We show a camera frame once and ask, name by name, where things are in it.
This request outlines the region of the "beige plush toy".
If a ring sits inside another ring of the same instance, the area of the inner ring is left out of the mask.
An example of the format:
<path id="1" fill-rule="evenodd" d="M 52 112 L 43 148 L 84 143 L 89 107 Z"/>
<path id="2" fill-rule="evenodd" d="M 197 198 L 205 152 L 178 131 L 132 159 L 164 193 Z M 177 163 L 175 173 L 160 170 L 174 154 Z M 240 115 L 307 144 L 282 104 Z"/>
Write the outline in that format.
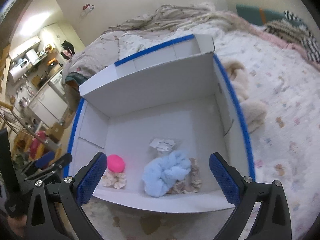
<path id="1" fill-rule="evenodd" d="M 267 116 L 266 105 L 249 97 L 249 79 L 245 66 L 238 60 L 226 59 L 222 65 L 240 102 L 248 132 L 253 133 L 263 126 Z"/>

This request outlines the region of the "light blue fluffy scrunchie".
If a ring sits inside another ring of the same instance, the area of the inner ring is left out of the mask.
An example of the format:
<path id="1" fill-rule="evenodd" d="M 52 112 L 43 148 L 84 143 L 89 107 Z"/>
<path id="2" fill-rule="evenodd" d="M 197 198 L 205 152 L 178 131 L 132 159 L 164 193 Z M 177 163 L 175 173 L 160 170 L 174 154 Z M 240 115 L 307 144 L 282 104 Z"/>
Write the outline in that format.
<path id="1" fill-rule="evenodd" d="M 191 171 L 190 159 L 181 151 L 158 157 L 149 162 L 142 175 L 144 191 L 151 197 L 164 196 L 178 180 Z"/>

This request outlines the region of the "white kitchen cabinet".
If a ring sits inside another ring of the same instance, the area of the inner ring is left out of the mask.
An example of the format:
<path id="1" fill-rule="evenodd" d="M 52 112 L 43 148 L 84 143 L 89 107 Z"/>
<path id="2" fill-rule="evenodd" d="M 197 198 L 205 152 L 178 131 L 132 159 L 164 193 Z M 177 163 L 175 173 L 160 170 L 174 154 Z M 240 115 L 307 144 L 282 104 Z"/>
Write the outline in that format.
<path id="1" fill-rule="evenodd" d="M 62 71 L 49 79 L 31 99 L 28 108 L 47 127 L 52 127 L 68 109 L 62 85 Z"/>

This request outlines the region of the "grey patterned blanket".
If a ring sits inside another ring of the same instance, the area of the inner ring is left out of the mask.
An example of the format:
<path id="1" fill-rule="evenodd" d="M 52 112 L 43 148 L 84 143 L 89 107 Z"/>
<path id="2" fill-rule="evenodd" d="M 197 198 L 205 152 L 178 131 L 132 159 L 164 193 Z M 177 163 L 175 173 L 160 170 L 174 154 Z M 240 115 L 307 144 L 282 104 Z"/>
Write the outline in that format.
<path id="1" fill-rule="evenodd" d="M 156 42 L 163 42 L 176 32 L 207 22 L 213 22 L 226 30 L 235 28 L 230 15 L 217 11 L 211 4 L 188 7 L 163 5 L 152 14 L 109 27 L 64 65 L 62 83 L 64 86 L 78 88 L 109 64 L 151 47 Z"/>

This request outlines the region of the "teal headboard cushion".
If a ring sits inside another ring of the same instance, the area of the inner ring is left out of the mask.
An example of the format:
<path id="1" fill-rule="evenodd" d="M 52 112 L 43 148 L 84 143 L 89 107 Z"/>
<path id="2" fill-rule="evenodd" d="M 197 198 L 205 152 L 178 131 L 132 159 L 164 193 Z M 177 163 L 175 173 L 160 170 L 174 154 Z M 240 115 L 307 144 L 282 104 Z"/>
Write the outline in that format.
<path id="1" fill-rule="evenodd" d="M 236 11 L 238 16 L 242 17 L 251 24 L 263 26 L 268 22 L 286 20 L 294 27 L 305 24 L 304 21 L 296 14 L 290 11 L 273 11 L 270 9 L 262 9 L 260 7 L 237 4 Z"/>

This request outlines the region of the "blue and white cardboard box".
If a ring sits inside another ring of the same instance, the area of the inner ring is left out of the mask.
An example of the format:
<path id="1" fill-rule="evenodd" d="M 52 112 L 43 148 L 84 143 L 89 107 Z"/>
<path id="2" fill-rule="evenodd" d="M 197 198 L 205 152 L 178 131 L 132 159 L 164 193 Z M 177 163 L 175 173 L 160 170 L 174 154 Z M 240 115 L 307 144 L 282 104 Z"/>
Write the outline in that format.
<path id="1" fill-rule="evenodd" d="M 127 184 L 97 186 L 94 196 L 135 209 L 199 213 L 230 209 L 209 168 L 219 153 L 241 175 L 254 177 L 253 155 L 236 93 L 209 35 L 187 35 L 119 60 L 84 82 L 63 171 L 74 176 L 94 155 L 116 154 L 125 162 Z M 156 157 L 153 139 L 171 139 L 195 158 L 198 193 L 148 196 L 144 167 Z"/>

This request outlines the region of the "beige lace scrunchie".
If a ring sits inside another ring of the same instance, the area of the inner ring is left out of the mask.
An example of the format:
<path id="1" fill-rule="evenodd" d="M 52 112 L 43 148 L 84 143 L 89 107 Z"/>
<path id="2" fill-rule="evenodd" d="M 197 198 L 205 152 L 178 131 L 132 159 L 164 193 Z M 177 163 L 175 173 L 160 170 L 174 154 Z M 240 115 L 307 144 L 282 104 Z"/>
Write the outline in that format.
<path id="1" fill-rule="evenodd" d="M 189 159 L 191 162 L 191 171 L 183 180 L 177 180 L 175 185 L 167 192 L 167 194 L 189 194 L 198 193 L 202 187 L 200 178 L 200 168 L 195 158 Z"/>

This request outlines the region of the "floral white bed quilt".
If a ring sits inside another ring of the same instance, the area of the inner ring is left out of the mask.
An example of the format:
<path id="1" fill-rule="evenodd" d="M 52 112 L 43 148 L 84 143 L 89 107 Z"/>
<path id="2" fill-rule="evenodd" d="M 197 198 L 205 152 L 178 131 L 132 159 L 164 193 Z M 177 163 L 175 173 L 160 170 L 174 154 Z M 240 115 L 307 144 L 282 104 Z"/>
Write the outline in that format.
<path id="1" fill-rule="evenodd" d="M 210 35 L 221 62 L 245 66 L 250 99 L 267 108 L 263 126 L 251 133 L 256 179 L 282 182 L 294 239 L 319 239 L 319 71 L 252 25 L 226 30 L 207 22 L 164 41 L 190 34 Z"/>

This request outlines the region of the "cream white scrunchie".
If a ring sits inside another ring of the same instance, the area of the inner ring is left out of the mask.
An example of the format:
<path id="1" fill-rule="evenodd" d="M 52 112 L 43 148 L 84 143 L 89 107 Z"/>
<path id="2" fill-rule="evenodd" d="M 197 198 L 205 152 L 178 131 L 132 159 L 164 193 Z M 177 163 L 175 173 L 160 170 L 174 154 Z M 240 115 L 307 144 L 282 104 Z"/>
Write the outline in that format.
<path id="1" fill-rule="evenodd" d="M 122 189 L 126 186 L 126 174 L 124 172 L 111 172 L 107 170 L 101 179 L 104 187 Z"/>

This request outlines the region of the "white water heater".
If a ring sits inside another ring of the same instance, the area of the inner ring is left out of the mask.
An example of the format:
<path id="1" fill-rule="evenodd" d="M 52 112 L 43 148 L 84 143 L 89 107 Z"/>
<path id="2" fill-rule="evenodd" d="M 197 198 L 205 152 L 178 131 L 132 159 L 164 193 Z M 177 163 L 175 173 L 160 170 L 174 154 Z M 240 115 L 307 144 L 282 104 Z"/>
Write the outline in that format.
<path id="1" fill-rule="evenodd" d="M 15 67 L 13 67 L 8 74 L 8 80 L 10 83 L 14 84 L 18 79 L 20 79 L 29 69 L 30 63 L 28 59 L 23 59 Z"/>

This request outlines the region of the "clear plastic packet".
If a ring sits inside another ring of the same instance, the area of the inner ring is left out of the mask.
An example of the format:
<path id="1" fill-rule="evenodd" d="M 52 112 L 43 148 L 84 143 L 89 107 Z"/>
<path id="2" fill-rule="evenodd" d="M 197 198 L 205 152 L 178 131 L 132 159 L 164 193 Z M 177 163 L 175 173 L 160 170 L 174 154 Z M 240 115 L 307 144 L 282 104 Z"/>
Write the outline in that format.
<path id="1" fill-rule="evenodd" d="M 162 157 L 177 150 L 180 144 L 178 139 L 155 137 L 151 139 L 147 153 L 155 158 Z"/>

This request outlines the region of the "pink round sponge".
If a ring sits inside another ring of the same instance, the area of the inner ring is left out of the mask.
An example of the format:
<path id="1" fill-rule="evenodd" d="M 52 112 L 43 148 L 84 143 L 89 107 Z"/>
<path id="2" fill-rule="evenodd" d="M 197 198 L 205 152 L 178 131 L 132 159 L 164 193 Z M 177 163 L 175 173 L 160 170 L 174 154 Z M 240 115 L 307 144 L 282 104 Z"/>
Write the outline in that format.
<path id="1" fill-rule="evenodd" d="M 114 173 L 121 173 L 125 170 L 125 161 L 116 155 L 112 154 L 107 157 L 107 168 Z"/>

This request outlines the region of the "small brown cardboard box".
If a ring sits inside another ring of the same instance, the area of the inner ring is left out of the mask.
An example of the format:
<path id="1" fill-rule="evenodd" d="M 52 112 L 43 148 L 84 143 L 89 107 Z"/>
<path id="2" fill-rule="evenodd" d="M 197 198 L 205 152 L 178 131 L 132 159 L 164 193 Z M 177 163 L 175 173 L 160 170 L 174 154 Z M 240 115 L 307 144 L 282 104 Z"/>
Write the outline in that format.
<path id="1" fill-rule="evenodd" d="M 53 142 L 58 143 L 61 140 L 64 130 L 63 124 L 56 122 L 51 128 L 46 130 L 46 135 Z"/>

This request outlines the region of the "black white striped cloth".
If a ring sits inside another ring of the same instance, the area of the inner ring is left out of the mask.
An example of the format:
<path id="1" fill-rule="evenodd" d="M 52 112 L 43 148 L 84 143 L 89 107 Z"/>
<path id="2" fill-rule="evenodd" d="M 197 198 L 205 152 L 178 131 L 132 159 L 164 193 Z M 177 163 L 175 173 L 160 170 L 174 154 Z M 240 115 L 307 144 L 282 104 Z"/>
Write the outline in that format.
<path id="1" fill-rule="evenodd" d="M 311 63 L 319 65 L 319 44 L 304 21 L 291 11 L 284 11 L 284 18 L 265 24 L 265 31 L 290 44 L 300 45 Z"/>

